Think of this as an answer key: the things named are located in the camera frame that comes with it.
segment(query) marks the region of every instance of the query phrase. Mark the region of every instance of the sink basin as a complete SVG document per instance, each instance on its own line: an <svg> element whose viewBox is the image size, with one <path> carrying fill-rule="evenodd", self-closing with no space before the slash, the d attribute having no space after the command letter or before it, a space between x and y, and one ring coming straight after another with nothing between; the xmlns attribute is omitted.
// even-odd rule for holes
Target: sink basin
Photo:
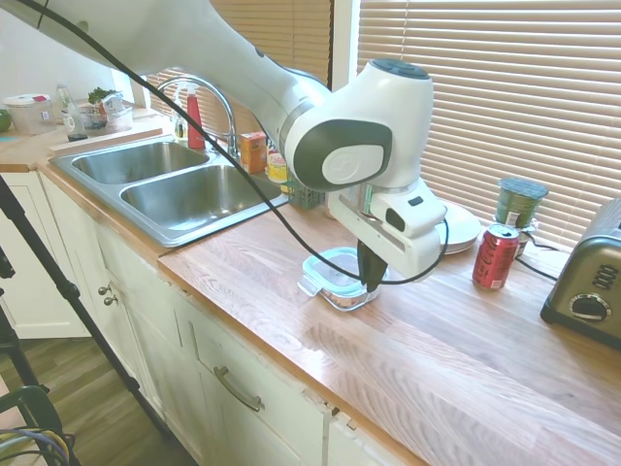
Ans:
<svg viewBox="0 0 621 466"><path fill-rule="evenodd" d="M125 184L194 167L207 160L203 153L160 142L84 155L72 164L97 183Z"/></svg>
<svg viewBox="0 0 621 466"><path fill-rule="evenodd" d="M221 155L170 137L54 158L51 163L168 248L185 245L268 210ZM275 206L280 186L252 177Z"/></svg>
<svg viewBox="0 0 621 466"><path fill-rule="evenodd" d="M255 180L268 198L280 195L280 188ZM212 165L153 180L125 189L121 199L160 227L191 231L257 205L258 194L238 171L227 165Z"/></svg>

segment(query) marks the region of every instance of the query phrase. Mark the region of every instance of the drawer handle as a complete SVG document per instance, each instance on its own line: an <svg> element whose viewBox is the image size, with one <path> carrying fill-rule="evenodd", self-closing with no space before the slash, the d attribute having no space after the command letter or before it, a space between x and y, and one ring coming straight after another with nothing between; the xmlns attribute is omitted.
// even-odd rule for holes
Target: drawer handle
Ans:
<svg viewBox="0 0 621 466"><path fill-rule="evenodd" d="M233 385L231 385L231 383L229 383L229 381L227 381L224 378L224 376L226 376L229 373L229 368L228 367L226 367L226 366L214 367L213 368L213 373L215 374L217 379L220 381L220 383L222 383L224 385L224 388L226 388L228 390L228 392L231 393L235 398L237 398L238 401L240 401L243 405L248 406L250 409L252 409L256 413L261 411L261 408L265 409L265 406L263 406L263 403L261 403L261 397L260 396L257 395L254 398L251 398L251 399L248 400L244 395L242 395L238 391L237 388L235 388Z"/></svg>

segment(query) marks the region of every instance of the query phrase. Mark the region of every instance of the tripod leg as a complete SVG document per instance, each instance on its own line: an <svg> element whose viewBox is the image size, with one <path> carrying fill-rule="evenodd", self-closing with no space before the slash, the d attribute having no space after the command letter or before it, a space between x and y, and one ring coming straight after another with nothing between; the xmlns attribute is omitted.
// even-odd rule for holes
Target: tripod leg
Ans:
<svg viewBox="0 0 621 466"><path fill-rule="evenodd" d="M65 298L71 305L88 332L90 332L90 335L97 346L99 346L100 350L108 358L108 361L110 361L123 383L125 383L127 389L132 395L134 395L134 398L136 398L138 404L151 419L151 422L153 422L155 427L157 427L162 434L172 436L168 426L155 412L153 407L140 391L138 381L129 375L123 364L114 353L113 349L106 341L106 338L97 327L97 324L82 304L78 288L73 283L69 282L62 273L62 270L60 270L60 267L58 267L58 264L56 264L53 257L49 253L48 248L46 248L46 245L43 241L41 241L41 238L39 238L39 235L30 224L30 221L26 218L23 208L19 205L19 202L9 189L9 186L2 178L2 175L0 175L0 209L2 209L5 216L16 226L17 231L19 231L24 241L37 256L39 262L41 262L41 265L43 265L44 269L46 269L49 277L56 285L56 288L62 297Z"/></svg>
<svg viewBox="0 0 621 466"><path fill-rule="evenodd" d="M4 294L4 290L0 288L0 296ZM11 323L7 319L7 315L0 306L0 352L4 352L9 355L13 365L17 370L17 374L21 379L22 385L39 385L37 376L30 367L30 363L19 344L19 338Z"/></svg>

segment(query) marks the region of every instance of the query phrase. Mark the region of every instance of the window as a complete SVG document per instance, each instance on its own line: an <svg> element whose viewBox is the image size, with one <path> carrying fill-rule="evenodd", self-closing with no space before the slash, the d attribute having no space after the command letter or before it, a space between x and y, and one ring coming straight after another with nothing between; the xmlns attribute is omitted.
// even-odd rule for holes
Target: window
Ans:
<svg viewBox="0 0 621 466"><path fill-rule="evenodd" d="M331 36L330 0L211 0L220 15L240 34L279 64L314 74L328 83ZM159 85L182 74L166 70L150 75L148 81ZM166 89L173 97L175 87ZM226 114L213 95L197 91L201 120L212 133L223 137L228 132ZM181 94L185 105L185 93ZM238 133L260 130L254 116L231 100ZM153 98L151 106L170 114L166 104Z"/></svg>
<svg viewBox="0 0 621 466"><path fill-rule="evenodd" d="M358 70L372 58L422 66L435 109L422 177L491 220L497 180L550 193L539 235L573 246L621 197L621 3L362 0Z"/></svg>

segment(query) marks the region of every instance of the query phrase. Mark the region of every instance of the green plant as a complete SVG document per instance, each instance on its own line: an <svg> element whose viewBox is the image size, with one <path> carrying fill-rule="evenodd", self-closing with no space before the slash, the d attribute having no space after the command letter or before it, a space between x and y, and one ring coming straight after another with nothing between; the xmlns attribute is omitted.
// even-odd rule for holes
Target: green plant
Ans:
<svg viewBox="0 0 621 466"><path fill-rule="evenodd" d="M101 87L96 87L92 92L88 92L88 103L95 105L97 102L101 102L102 99L105 99L115 92L114 89L104 90Z"/></svg>

